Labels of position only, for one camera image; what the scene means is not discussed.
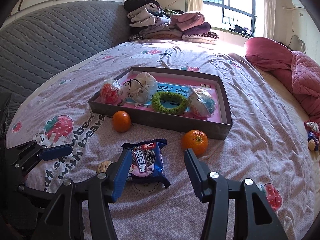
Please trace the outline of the brown walnut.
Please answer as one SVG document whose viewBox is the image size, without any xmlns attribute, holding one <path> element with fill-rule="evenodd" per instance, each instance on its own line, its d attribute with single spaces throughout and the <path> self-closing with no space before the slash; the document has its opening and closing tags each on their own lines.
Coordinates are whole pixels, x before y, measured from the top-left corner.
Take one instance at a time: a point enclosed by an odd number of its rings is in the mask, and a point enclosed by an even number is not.
<svg viewBox="0 0 320 240">
<path fill-rule="evenodd" d="M 106 170 L 108 169 L 108 167 L 112 164 L 112 161 L 109 160 L 105 160 L 103 162 L 101 162 L 98 165 L 98 169 L 97 169 L 97 174 L 101 173 L 101 172 L 106 172 Z"/>
</svg>

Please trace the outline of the blue Oreo cookie packet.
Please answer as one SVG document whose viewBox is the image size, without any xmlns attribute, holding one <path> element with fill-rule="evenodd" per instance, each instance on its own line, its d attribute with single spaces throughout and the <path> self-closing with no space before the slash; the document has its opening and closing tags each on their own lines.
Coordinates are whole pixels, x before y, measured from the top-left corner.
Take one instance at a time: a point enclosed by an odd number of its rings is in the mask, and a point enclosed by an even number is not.
<svg viewBox="0 0 320 240">
<path fill-rule="evenodd" d="M 161 183 L 167 189 L 171 183 L 164 175 L 164 164 L 161 150 L 167 140 L 153 139 L 135 144 L 124 143 L 123 149 L 131 153 L 131 167 L 127 181 L 136 184 Z"/>
</svg>

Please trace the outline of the orange tangerine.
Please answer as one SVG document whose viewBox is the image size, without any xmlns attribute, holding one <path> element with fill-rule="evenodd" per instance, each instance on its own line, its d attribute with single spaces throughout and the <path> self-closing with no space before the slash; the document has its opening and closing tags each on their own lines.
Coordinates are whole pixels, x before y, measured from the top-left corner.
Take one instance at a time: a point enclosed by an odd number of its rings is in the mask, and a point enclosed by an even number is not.
<svg viewBox="0 0 320 240">
<path fill-rule="evenodd" d="M 204 132 L 191 130 L 182 137 L 181 148 L 183 151 L 192 149 L 197 157 L 203 155 L 208 148 L 208 138 Z"/>
<path fill-rule="evenodd" d="M 125 111 L 117 111 L 112 116 L 112 126 L 117 132 L 126 132 L 131 128 L 131 118 Z"/>
</svg>

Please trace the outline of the small colourful doll toy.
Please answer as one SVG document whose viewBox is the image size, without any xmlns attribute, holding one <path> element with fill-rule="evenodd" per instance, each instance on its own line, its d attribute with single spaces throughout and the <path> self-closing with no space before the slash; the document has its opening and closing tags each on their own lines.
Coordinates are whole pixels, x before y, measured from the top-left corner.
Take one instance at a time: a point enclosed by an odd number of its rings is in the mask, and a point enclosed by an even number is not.
<svg viewBox="0 0 320 240">
<path fill-rule="evenodd" d="M 305 129 L 308 133 L 308 148 L 310 151 L 319 150 L 319 125 L 316 122 L 304 122 Z"/>
</svg>

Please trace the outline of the red toy egg packet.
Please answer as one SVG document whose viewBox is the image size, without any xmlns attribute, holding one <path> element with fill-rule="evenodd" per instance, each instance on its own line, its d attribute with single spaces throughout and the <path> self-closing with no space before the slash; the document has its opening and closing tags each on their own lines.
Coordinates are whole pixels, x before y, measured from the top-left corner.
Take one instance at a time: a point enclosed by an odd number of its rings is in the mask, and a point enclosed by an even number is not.
<svg viewBox="0 0 320 240">
<path fill-rule="evenodd" d="M 107 80 L 100 90 L 101 103 L 115 103 L 122 94 L 122 86 L 118 80 Z"/>
</svg>

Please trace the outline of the blue white toy egg packet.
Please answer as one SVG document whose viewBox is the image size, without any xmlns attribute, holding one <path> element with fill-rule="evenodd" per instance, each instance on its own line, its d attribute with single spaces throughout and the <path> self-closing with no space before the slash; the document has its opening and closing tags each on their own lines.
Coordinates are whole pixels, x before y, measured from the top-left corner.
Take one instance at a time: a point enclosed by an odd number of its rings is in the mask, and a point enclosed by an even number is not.
<svg viewBox="0 0 320 240">
<path fill-rule="evenodd" d="M 215 101 L 206 89 L 189 87 L 188 107 L 201 118 L 209 118 L 215 111 Z"/>
</svg>

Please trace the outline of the pink blue children's book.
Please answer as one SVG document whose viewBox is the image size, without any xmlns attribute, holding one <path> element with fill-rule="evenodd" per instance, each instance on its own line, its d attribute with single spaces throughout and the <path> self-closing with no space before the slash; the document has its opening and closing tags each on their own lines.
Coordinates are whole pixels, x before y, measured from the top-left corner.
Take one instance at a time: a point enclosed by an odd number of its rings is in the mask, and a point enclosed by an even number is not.
<svg viewBox="0 0 320 240">
<path fill-rule="evenodd" d="M 143 71 L 129 71 L 123 77 L 116 78 L 121 84 L 123 89 L 123 83 L 136 77 Z M 190 72 L 184 70 L 180 75 L 165 74 L 160 72 L 145 71 L 151 74 L 158 82 L 158 90 L 151 100 L 145 104 L 135 103 L 131 99 L 123 98 L 123 92 L 119 99 L 112 104 L 105 103 L 107 105 L 115 105 L 126 108 L 136 108 L 142 111 L 158 112 L 175 114 L 185 116 L 188 118 L 195 118 L 199 120 L 209 122 L 223 122 L 224 118 L 221 115 L 219 106 L 219 92 L 220 87 L 217 81 L 201 79 L 189 76 Z M 188 107 L 189 87 L 197 87 L 206 89 L 215 101 L 215 111 L 209 118 L 201 118 L 193 115 Z M 100 101 L 100 92 L 96 102 Z"/>
</svg>

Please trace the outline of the pink quilted blanket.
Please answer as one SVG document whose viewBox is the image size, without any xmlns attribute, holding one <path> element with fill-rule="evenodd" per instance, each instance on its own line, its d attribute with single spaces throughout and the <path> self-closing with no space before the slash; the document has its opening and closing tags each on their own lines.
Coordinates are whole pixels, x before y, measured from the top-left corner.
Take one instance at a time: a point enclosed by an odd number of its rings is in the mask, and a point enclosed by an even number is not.
<svg viewBox="0 0 320 240">
<path fill-rule="evenodd" d="M 294 51 L 290 69 L 276 69 L 271 73 L 295 97 L 310 120 L 319 123 L 319 64 Z"/>
</svg>

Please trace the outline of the pink pillow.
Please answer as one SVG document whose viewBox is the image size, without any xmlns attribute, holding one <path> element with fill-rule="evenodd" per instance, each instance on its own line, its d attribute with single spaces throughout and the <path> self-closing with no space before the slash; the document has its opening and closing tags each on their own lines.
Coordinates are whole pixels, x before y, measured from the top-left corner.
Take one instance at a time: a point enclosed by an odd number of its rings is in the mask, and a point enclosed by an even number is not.
<svg viewBox="0 0 320 240">
<path fill-rule="evenodd" d="M 272 39 L 252 37 L 245 42 L 244 48 L 246 60 L 264 71 L 291 69 L 293 53 Z"/>
</svg>

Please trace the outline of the white heart shaped chair back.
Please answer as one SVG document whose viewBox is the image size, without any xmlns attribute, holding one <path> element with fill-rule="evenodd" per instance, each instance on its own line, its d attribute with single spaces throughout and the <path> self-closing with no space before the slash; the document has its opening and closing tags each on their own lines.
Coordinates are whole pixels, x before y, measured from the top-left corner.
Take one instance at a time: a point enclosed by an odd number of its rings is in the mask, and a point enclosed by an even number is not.
<svg viewBox="0 0 320 240">
<path fill-rule="evenodd" d="M 306 54 L 306 46 L 303 40 L 299 38 L 298 35 L 293 35 L 290 39 L 288 47 L 292 51 L 300 51 L 304 54 Z"/>
</svg>

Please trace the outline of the pile of folded clothes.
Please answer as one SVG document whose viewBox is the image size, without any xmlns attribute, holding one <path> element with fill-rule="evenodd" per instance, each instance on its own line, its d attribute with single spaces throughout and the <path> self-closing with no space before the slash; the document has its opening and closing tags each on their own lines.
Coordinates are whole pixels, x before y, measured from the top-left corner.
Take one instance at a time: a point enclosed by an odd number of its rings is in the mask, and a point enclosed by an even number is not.
<svg viewBox="0 0 320 240">
<path fill-rule="evenodd" d="M 143 39 L 184 40 L 214 44 L 219 39 L 202 13 L 163 9 L 156 0 L 126 0 L 130 41 Z"/>
</svg>

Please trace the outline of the items on window sill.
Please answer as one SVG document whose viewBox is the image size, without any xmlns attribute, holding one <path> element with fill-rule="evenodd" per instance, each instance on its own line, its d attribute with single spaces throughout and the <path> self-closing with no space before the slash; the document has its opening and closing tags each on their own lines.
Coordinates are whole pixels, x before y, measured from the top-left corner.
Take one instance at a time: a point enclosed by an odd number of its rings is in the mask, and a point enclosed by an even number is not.
<svg viewBox="0 0 320 240">
<path fill-rule="evenodd" d="M 249 18 L 249 20 L 246 18 L 238 19 L 225 15 L 223 17 L 223 24 L 224 28 L 229 31 L 253 37 L 253 33 L 251 31 L 251 18 Z"/>
</svg>

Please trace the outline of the black framed window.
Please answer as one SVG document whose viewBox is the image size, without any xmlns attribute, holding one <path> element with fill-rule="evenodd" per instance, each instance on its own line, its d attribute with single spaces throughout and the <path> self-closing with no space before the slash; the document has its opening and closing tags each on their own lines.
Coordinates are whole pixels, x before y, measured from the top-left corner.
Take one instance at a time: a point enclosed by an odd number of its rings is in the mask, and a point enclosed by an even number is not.
<svg viewBox="0 0 320 240">
<path fill-rule="evenodd" d="M 202 13 L 212 27 L 224 29 L 223 17 L 251 18 L 251 31 L 254 34 L 256 21 L 255 0 L 203 0 Z"/>
</svg>

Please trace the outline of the beige drawstring cloth pouch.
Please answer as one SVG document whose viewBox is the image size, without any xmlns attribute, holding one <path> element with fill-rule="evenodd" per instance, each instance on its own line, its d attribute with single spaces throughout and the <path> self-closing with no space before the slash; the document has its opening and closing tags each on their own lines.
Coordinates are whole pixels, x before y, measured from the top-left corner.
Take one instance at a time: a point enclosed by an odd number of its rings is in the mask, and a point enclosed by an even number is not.
<svg viewBox="0 0 320 240">
<path fill-rule="evenodd" d="M 123 98 L 135 103 L 145 104 L 151 100 L 158 90 L 157 80 L 147 72 L 141 72 L 136 77 L 123 83 Z"/>
</svg>

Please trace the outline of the white wall air conditioner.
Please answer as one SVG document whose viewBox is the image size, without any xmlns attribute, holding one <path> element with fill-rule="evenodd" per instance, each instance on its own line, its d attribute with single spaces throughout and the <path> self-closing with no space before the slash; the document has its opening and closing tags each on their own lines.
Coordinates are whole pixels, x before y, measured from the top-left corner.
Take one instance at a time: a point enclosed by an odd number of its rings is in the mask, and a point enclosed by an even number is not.
<svg viewBox="0 0 320 240">
<path fill-rule="evenodd" d="M 304 8 L 304 6 L 302 5 L 302 3 L 299 0 L 291 0 L 292 1 L 292 5 L 296 8 Z"/>
</svg>

